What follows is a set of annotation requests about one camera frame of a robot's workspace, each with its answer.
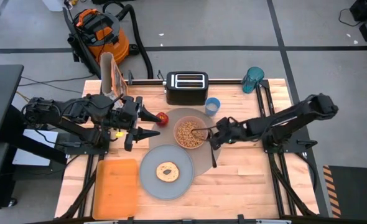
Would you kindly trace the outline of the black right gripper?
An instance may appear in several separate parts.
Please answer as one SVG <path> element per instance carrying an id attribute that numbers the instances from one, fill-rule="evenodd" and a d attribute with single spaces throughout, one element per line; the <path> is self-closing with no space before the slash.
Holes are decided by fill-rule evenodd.
<path id="1" fill-rule="evenodd" d="M 222 144 L 233 144 L 238 141 L 249 141 L 247 136 L 245 122 L 239 122 L 232 117 L 224 117 L 216 122 L 215 128 L 208 128 L 208 142 L 211 148 L 218 150 Z"/>

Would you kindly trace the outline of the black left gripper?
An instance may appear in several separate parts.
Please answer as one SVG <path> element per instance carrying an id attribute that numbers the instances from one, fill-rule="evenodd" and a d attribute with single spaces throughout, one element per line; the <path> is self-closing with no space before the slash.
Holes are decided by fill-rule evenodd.
<path id="1" fill-rule="evenodd" d="M 140 140 L 158 136 L 159 131 L 136 128 L 137 119 L 141 121 L 161 122 L 161 119 L 146 110 L 146 107 L 142 105 L 142 97 L 137 96 L 135 99 L 131 96 L 123 97 L 123 106 L 111 111 L 109 118 L 109 126 L 113 129 L 123 129 L 128 133 L 124 140 L 124 149 L 126 151 L 132 151 L 132 142 L 138 142 Z"/>

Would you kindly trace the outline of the red apple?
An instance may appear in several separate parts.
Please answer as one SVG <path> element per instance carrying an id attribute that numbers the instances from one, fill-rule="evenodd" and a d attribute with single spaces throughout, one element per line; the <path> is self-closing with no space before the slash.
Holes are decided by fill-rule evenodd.
<path id="1" fill-rule="evenodd" d="M 168 124 L 169 117 L 165 113 L 160 112 L 160 113 L 157 114 L 157 117 L 160 119 L 160 121 L 157 122 L 158 126 L 163 127 L 163 126 L 166 126 Z"/>

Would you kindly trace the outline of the light blue cup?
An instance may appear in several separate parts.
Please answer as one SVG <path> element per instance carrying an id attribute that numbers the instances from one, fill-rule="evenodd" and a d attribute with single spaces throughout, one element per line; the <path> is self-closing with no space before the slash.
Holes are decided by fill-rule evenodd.
<path id="1" fill-rule="evenodd" d="M 214 116 L 220 109 L 221 103 L 219 99 L 211 97 L 208 98 L 205 102 L 205 113 L 208 116 Z"/>

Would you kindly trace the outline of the toasted bagel half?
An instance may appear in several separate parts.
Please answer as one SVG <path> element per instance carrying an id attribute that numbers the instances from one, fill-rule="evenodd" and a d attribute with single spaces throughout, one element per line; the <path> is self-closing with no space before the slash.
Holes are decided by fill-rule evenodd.
<path id="1" fill-rule="evenodd" d="M 173 162 L 163 162 L 157 166 L 156 176 L 164 182 L 174 182 L 179 178 L 179 168 Z"/>

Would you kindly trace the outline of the round grey plate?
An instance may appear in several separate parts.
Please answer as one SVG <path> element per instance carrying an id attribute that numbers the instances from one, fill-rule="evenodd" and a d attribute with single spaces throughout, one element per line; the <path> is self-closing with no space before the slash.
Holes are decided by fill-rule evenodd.
<path id="1" fill-rule="evenodd" d="M 164 182 L 157 178 L 157 166 L 163 162 L 173 162 L 180 171 L 174 182 Z M 164 144 L 151 149 L 142 159 L 139 177 L 142 188 L 160 200 L 173 200 L 181 197 L 191 186 L 194 166 L 189 154 L 182 148 Z"/>

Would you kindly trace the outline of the orange cereal box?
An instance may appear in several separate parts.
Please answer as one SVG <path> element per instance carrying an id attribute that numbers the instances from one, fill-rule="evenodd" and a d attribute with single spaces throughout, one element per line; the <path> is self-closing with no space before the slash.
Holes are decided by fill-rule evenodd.
<path id="1" fill-rule="evenodd" d="M 128 95 L 128 86 L 118 68 L 112 53 L 103 53 L 100 58 L 101 92 L 115 99 L 119 95 Z"/>

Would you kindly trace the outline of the round grey placemat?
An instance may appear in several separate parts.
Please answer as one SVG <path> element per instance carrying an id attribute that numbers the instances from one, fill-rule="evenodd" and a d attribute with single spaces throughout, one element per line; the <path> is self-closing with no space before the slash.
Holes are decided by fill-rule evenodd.
<path id="1" fill-rule="evenodd" d="M 163 145 L 173 144 L 185 149 L 192 159 L 195 175 L 201 175 L 212 168 L 211 146 L 207 137 L 207 128 L 215 122 L 205 113 L 192 108 L 178 108 L 167 112 L 169 122 L 166 126 L 153 125 L 154 131 L 160 134 L 151 137 L 151 149 Z M 220 150 L 213 150 L 215 159 L 218 159 Z"/>

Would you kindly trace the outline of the black two-slot toaster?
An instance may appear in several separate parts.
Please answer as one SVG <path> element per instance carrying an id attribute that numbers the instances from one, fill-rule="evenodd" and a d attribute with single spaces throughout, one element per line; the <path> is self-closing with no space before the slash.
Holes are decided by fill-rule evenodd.
<path id="1" fill-rule="evenodd" d="M 208 98 L 209 79 L 205 72 L 169 72 L 164 81 L 169 105 L 204 105 Z"/>

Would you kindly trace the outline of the orange plastic tray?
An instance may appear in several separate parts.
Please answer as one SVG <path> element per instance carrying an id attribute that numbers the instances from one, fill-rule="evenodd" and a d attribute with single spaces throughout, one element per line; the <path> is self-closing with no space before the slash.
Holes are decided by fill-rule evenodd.
<path id="1" fill-rule="evenodd" d="M 134 159 L 98 163 L 92 217 L 117 220 L 135 216 L 138 204 L 138 165 Z"/>

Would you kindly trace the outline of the teal faceted plastic cup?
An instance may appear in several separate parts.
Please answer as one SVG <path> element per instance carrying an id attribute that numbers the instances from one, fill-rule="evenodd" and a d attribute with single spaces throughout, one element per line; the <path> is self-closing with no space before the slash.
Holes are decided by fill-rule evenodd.
<path id="1" fill-rule="evenodd" d="M 241 80 L 242 91 L 250 94 L 256 86 L 263 80 L 264 70 L 259 67 L 251 67 L 246 72 L 246 75 Z"/>

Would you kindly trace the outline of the orange black shop vacuum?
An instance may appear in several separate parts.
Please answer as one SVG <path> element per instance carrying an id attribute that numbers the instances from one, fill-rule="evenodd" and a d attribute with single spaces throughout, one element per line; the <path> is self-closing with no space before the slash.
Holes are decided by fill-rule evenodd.
<path id="1" fill-rule="evenodd" d="M 72 49 L 73 61 L 83 63 L 91 74 L 101 76 L 103 53 L 111 53 L 116 63 L 121 63 L 129 55 L 130 44 L 116 16 L 97 9 L 85 9 L 73 17 L 66 8 L 63 16 L 70 31 L 67 42 Z"/>

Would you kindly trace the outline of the black mat with hazard stripes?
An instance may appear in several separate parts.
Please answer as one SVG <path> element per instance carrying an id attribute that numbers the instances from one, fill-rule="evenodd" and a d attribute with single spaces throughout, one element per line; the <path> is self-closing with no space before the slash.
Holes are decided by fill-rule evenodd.
<path id="1" fill-rule="evenodd" d="M 367 220 L 367 168 L 323 166 L 332 217 Z"/>

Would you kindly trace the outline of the black aluminium table frame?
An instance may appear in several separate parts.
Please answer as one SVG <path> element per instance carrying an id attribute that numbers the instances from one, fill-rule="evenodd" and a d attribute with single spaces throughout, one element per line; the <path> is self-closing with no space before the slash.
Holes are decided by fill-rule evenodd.
<path id="1" fill-rule="evenodd" d="M 151 113 L 168 112 L 178 106 L 168 105 L 164 87 L 158 80 L 139 80 L 140 85 L 129 86 L 131 96 L 142 96 Z M 256 94 L 244 94 L 239 79 L 210 80 L 208 95 L 221 101 L 221 108 L 214 117 L 218 121 L 232 116 L 238 121 L 260 116 Z M 291 106 L 284 79 L 269 79 L 275 111 Z M 133 144 L 131 152 L 124 150 L 124 138 L 110 144 L 105 160 L 135 159 L 140 164 L 148 152 L 149 139 Z M 287 171 L 292 188 L 309 210 L 319 213 L 308 165 L 295 154 L 285 154 Z M 62 216 L 83 188 L 88 156 L 82 155 L 65 170 L 55 217 Z M 279 218 L 274 195 L 269 159 L 261 142 L 224 144 L 217 159 L 218 167 L 194 178 L 193 185 L 180 198 L 164 201 L 147 194 L 139 187 L 138 209 L 134 223 L 157 220 L 162 223 L 195 224 L 203 220 L 219 219 L 238 222 L 238 215 L 245 219 Z"/>

